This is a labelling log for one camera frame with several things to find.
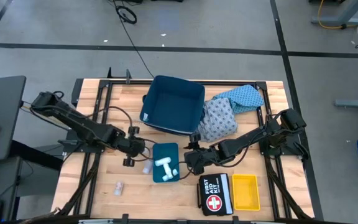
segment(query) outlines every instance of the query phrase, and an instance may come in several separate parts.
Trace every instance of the metal table leg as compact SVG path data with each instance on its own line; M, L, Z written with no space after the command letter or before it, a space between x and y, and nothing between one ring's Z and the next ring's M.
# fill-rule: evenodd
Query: metal table leg
M323 16L320 17L321 23L327 26L358 25L358 18L353 18L358 11L358 0L353 0L345 11L337 17ZM313 17L311 23L318 24L318 18Z
M358 100L335 100L335 106L358 108Z
M40 164L41 166L54 170L60 170L63 163L61 159L55 156L40 152L15 140L13 140L11 144L10 156L19 156L26 161Z

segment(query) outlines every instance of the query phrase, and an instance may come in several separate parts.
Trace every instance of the towel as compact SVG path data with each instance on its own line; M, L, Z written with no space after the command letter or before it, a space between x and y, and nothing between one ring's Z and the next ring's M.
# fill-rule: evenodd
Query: towel
M212 142L237 132L230 101L227 98L204 102L204 118L198 125L201 141Z
M229 99L234 114L256 110L264 104L264 99L260 96L258 90L250 85L240 86L213 97L214 100L219 98Z

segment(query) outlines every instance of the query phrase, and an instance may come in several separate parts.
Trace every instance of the wooden tabletop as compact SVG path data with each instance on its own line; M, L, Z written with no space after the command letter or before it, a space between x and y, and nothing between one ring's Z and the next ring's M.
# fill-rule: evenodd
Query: wooden tabletop
M84 80L77 106L79 112L83 114L91 114L93 112L98 83L98 79ZM288 102L283 83L267 82L267 86L272 113L275 114L287 109ZM210 100L214 95L231 90L235 86L205 86L205 88L205 100ZM179 145L179 161L183 161L183 153L188 151L183 149L189 143L188 137L157 131L144 125L139 120L139 114L143 105L142 96L147 94L148 90L148 85L114 85L110 105L121 107L129 113L134 120L134 126L140 127L139 137L152 139L159 143L177 142ZM101 105L104 105L105 96L106 92L103 93ZM238 114L236 115L236 121L239 124L237 133L226 138L236 138L259 126L256 111ZM128 118L122 112L113 109L109 110L108 123L121 128L125 132L129 127ZM200 145L208 147L210 143L201 142ZM83 158L83 153L73 153L64 163L59 176L52 209L55 207L62 208L76 190L80 179ZM152 180L152 174L145 175L142 173L144 168L143 162L136 162L135 167L124 167L122 166L123 158L125 158L123 153L113 151L112 149L107 149L102 154L91 217L121 218L122 214L128 213L129 218L142 219L232 220L231 216L206 217L203 215L201 209L197 207L196 184L199 179L198 176L190 175L179 182L156 184ZM313 209L302 162L296 156L282 156L281 158L288 191L303 211L313 217ZM89 167L92 165L92 162L93 157L91 157ZM183 165L180 172L181 176L183 176L188 171ZM273 220L265 162L263 156L260 155L258 144L250 147L245 159L238 166L233 168L205 167L204 174L215 173L227 173L230 181L233 174L256 175L258 178L260 211L235 210L234 215L237 215L240 220ZM121 196L114 195L115 185L118 181L124 182ZM284 217L282 198L277 188L276 192L280 216ZM81 203L80 213L85 212L87 194L88 189L84 192L85 196Z

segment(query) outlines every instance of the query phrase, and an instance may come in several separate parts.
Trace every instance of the yellow tray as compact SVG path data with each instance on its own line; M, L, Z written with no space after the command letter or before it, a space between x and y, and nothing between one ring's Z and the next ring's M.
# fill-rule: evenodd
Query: yellow tray
M234 209L259 211L260 202L256 176L234 174L232 179Z

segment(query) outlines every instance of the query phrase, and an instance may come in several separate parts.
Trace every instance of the concrete floor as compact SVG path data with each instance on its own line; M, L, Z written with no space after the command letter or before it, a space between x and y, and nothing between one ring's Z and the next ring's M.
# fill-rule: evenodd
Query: concrete floor
M342 6L326 6L323 14L337 15L350 1ZM275 2L289 52L344 53L343 57L358 53L351 43L358 43L355 29L325 30L310 24L311 16L317 14L317 4L307 0ZM0 0L0 11L4 4L5 0ZM131 9L138 23L126 27L137 46L194 47L204 52L210 48L271 50L280 54L269 0L146 0ZM130 46L114 8L106 0L13 0L0 21L0 43L24 44L14 49L0 45L0 77L25 75L26 101L45 90L64 91L64 100L69 100L76 78L105 77L108 67L115 76L124 75L128 68L133 77L149 77L134 51L23 47ZM154 75L282 80L291 102L282 56L212 51L141 54ZM358 58L290 57L290 66L308 123L306 132L324 219L358 223L358 110L333 106L335 99L358 99ZM63 138L64 131L27 113L19 114L15 140L39 147ZM61 154L61 149L50 153ZM58 173L33 166L35 173L19 187L19 194L37 196L21 200L19 218L46 213L52 203ZM34 189L34 182L42 182L42 187Z

